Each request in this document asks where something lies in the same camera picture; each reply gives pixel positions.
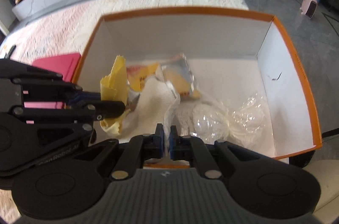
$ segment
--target screw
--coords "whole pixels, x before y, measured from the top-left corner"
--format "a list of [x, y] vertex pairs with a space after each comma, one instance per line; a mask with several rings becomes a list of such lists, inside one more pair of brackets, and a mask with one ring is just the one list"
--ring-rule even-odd
[[86, 131], [92, 131], [92, 126], [89, 125], [88, 123], [85, 123], [82, 128]]
[[23, 113], [23, 109], [21, 107], [15, 107], [13, 112], [16, 115], [21, 115]]
[[93, 104], [87, 105], [87, 108], [88, 108], [89, 110], [95, 110], [95, 106], [94, 106]]
[[128, 172], [124, 170], [117, 170], [117, 171], [112, 172], [111, 176], [115, 180], [123, 180], [128, 177]]
[[221, 175], [222, 173], [218, 170], [208, 170], [205, 172], [205, 176], [209, 179], [218, 179]]

